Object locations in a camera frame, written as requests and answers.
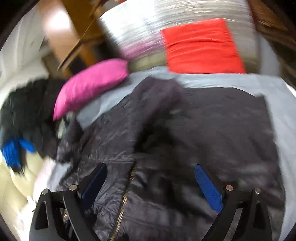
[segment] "gold zipper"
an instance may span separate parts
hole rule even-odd
[[[128,202],[128,192],[129,192],[130,184],[131,184],[131,182],[133,180],[133,177],[135,175],[135,169],[136,169],[136,164],[134,164],[134,166],[131,169],[128,186],[127,186],[127,188],[124,191],[124,194],[122,196],[122,202],[121,202],[121,206],[120,206],[120,209],[119,209],[119,214],[118,214],[118,218],[117,218],[117,221],[116,221],[116,224],[115,224],[114,232],[113,232],[111,238],[109,239],[109,241],[114,241],[117,234],[118,234],[119,227],[120,227],[120,224],[121,224],[121,221],[122,221],[122,218],[123,218],[124,210],[126,208],[126,203]]]
[[[64,222],[66,221],[67,216],[68,216],[68,212],[67,212],[67,210],[65,209],[65,210],[64,210],[64,214],[63,214],[63,221],[64,221]]]

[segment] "bed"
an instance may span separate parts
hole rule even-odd
[[[296,222],[296,98],[287,88],[286,83],[277,77],[257,74],[174,74],[165,66],[155,67],[147,71],[139,71],[129,75],[118,87],[104,93],[85,106],[77,115],[77,121],[83,129],[88,128],[99,116],[108,112],[146,77],[160,79],[176,79],[187,88],[233,87],[252,95],[264,95],[272,126],[275,132],[275,144],[278,148],[279,165],[286,191],[286,211],[279,240],[284,240]],[[59,180],[71,168],[69,164],[57,164],[48,186],[54,191]]]

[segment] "black jacket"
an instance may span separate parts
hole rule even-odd
[[[42,157],[55,157],[58,142],[52,117],[64,84],[64,80],[40,79],[9,94],[0,112],[1,150],[11,138],[24,138]]]
[[[240,190],[259,187],[278,240],[285,192],[264,97],[234,88],[183,89],[148,77],[84,133],[75,121],[67,132],[57,159],[74,168],[59,190],[78,184],[99,162],[108,167],[92,210],[100,240],[112,237],[124,193],[117,237],[201,240],[217,213],[195,181],[198,163]],[[233,233],[231,226],[226,240]]]

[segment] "blue cloth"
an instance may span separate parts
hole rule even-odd
[[[222,196],[201,165],[195,166],[195,179],[210,207],[220,213],[223,209]]]
[[[35,152],[33,144],[29,141],[24,139],[11,139],[3,146],[2,150],[8,167],[21,169],[19,145],[31,153]]]

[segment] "bolt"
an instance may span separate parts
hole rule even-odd
[[[233,186],[231,186],[231,185],[226,185],[226,190],[227,191],[232,191],[233,190]]]
[[[254,189],[254,192],[255,192],[256,194],[260,194],[260,193],[261,193],[261,190],[260,190],[259,188],[255,188],[255,189]]]
[[[43,194],[43,195],[45,195],[45,194],[48,194],[48,189],[46,188],[46,189],[44,189],[41,193]]]
[[[69,187],[69,190],[70,190],[70,191],[74,191],[74,190],[76,190],[77,188],[78,188],[78,186],[75,185],[75,184],[73,184],[73,185],[71,185],[71,186]]]

